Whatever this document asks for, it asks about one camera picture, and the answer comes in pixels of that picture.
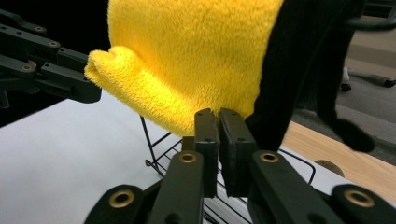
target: yellow fabric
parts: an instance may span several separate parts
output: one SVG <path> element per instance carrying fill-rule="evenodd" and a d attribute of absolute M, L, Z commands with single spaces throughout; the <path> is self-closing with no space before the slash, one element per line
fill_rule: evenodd
<path fill-rule="evenodd" d="M 110 0 L 111 49 L 85 75 L 134 111 L 180 136 L 195 112 L 221 107 L 245 119 L 282 0 Z"/>

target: yellow plush toy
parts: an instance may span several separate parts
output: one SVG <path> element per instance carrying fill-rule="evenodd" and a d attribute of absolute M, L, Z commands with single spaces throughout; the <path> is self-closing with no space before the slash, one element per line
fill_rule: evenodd
<path fill-rule="evenodd" d="M 86 76 L 172 133 L 194 135 L 194 113 L 221 107 L 245 119 L 282 0 L 110 0 L 112 48 Z"/>
<path fill-rule="evenodd" d="M 358 151 L 372 139 L 337 118 L 335 100 L 363 0 L 110 0 L 111 49 L 86 77 L 180 136 L 194 114 L 238 112 L 260 148 L 278 150 L 300 102 Z"/>

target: wooden table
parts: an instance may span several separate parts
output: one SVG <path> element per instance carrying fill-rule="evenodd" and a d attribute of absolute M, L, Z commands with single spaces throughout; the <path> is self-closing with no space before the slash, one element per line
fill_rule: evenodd
<path fill-rule="evenodd" d="M 352 151 L 338 141 L 291 122 L 282 143 L 311 161 L 336 164 L 345 178 L 396 203 L 396 166 L 368 154 Z"/>

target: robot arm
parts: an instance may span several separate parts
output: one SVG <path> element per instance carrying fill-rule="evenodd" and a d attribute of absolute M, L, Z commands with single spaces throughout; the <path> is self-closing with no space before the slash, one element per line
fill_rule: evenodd
<path fill-rule="evenodd" d="M 86 104 L 99 101 L 101 89 L 84 76 L 87 60 L 47 38 L 44 27 L 0 9 L 0 107 L 9 107 L 10 90 L 42 90 Z"/>

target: white table surface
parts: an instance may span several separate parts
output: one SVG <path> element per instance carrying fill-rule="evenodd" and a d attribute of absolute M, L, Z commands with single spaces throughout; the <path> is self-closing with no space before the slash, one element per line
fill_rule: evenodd
<path fill-rule="evenodd" d="M 148 129 L 153 139 L 166 133 L 149 121 Z M 309 178 L 305 164 L 285 157 Z M 18 120 L 0 129 L 0 223 L 83 223 L 107 190 L 146 189 L 160 179 L 145 159 L 139 115 L 105 91 L 98 103 L 65 100 Z M 351 183 L 315 166 L 316 189 L 330 194 Z"/>

